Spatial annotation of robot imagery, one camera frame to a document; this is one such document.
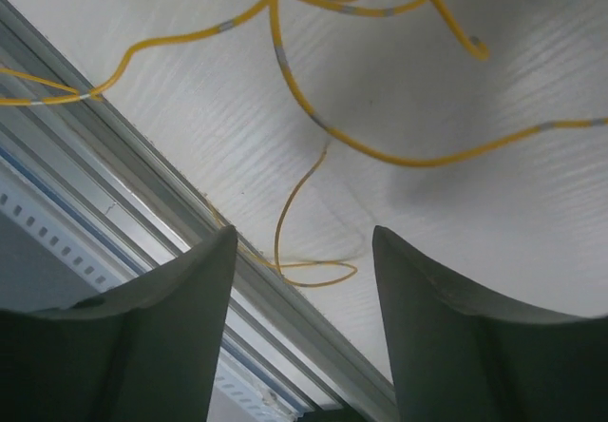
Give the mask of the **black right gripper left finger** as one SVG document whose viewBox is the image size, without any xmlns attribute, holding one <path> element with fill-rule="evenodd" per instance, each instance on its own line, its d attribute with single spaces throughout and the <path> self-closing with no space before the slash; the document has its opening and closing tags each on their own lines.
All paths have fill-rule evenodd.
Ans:
<svg viewBox="0 0 608 422">
<path fill-rule="evenodd" d="M 227 226 L 68 308 L 1 313 L 5 421 L 203 421 L 236 269 Z"/>
</svg>

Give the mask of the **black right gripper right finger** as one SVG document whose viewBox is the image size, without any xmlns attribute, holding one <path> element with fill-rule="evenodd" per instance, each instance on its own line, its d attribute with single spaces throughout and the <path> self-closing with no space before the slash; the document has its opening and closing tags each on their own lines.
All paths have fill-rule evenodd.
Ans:
<svg viewBox="0 0 608 422">
<path fill-rule="evenodd" d="M 386 227 L 372 237 L 404 421 L 603 421 L 607 319 L 491 290 Z"/>
</svg>

